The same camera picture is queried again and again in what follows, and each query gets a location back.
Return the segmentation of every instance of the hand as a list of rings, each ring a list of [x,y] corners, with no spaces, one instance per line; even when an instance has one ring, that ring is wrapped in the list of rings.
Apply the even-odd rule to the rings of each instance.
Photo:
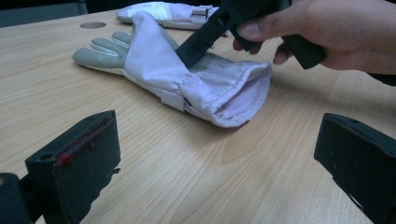
[[[396,75],[394,15],[396,5],[380,0],[294,0],[285,10],[246,22],[238,33],[260,43],[299,34],[325,48],[324,66]],[[233,47],[242,49],[237,41]],[[274,63],[282,64],[290,56],[283,44],[276,50]]]

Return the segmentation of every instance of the glove finger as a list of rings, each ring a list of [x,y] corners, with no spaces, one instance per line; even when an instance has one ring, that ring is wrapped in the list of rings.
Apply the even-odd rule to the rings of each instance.
[[[114,42],[117,44],[123,45],[125,48],[129,48],[129,44],[131,43],[131,35],[123,32],[123,31],[117,31],[115,32],[111,38],[113,39]]]
[[[125,48],[125,46],[104,38],[93,39],[91,41],[91,48],[112,56],[121,56],[123,59],[125,59],[128,53],[128,48]]]
[[[77,50],[73,54],[73,60],[77,64],[102,69],[122,68],[125,62],[118,56],[87,48]]]

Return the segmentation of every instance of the white fabric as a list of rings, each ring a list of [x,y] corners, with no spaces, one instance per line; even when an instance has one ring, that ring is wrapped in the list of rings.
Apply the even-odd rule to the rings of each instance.
[[[132,82],[151,91],[162,102],[196,117],[207,119],[220,127],[237,127],[248,120],[262,107],[270,85],[272,73],[269,63],[231,62],[213,54],[207,54],[189,71],[175,53],[175,42],[146,12],[133,15],[134,33],[130,47],[120,44],[108,50],[92,41],[92,48],[101,51],[114,61],[122,58],[123,67],[95,65],[78,50],[73,56],[76,63],[96,69],[122,73]],[[94,61],[101,63],[112,59]]]
[[[212,6],[193,7],[180,3],[148,2],[120,9],[117,18],[132,22],[132,16],[138,11],[146,11],[161,26],[177,29],[199,29],[218,9]]]

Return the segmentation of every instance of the black plastic object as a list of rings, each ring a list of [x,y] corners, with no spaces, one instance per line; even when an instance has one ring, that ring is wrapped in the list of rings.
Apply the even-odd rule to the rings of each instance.
[[[289,0],[221,0],[219,9],[176,50],[176,53],[190,68],[205,56],[206,51],[227,30],[230,30],[244,50],[248,51],[257,43],[242,38],[236,32],[236,27],[251,20],[264,9],[266,13],[273,13],[289,6]],[[321,46],[307,41],[300,35],[282,38],[304,69],[321,63],[326,56]]]
[[[21,181],[0,174],[0,195],[9,196],[0,198],[0,223],[30,223],[41,215],[48,224],[79,223],[118,171],[115,112],[85,118],[25,162],[28,175]]]
[[[314,158],[374,223],[396,223],[396,140],[351,118],[325,114]]]

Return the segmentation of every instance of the table surface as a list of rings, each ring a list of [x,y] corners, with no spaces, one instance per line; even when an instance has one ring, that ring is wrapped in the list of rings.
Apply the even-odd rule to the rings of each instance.
[[[115,110],[120,173],[82,223],[370,223],[314,160],[325,112],[358,119],[396,137],[396,88],[358,71],[294,59],[274,66],[267,100],[237,129],[164,105],[122,76],[76,65],[91,39],[131,30],[115,11],[0,29],[0,171],[23,177],[24,160],[75,123]],[[89,21],[105,22],[83,29]],[[189,31],[168,30],[181,44]],[[271,61],[279,39],[261,53],[213,52]]]

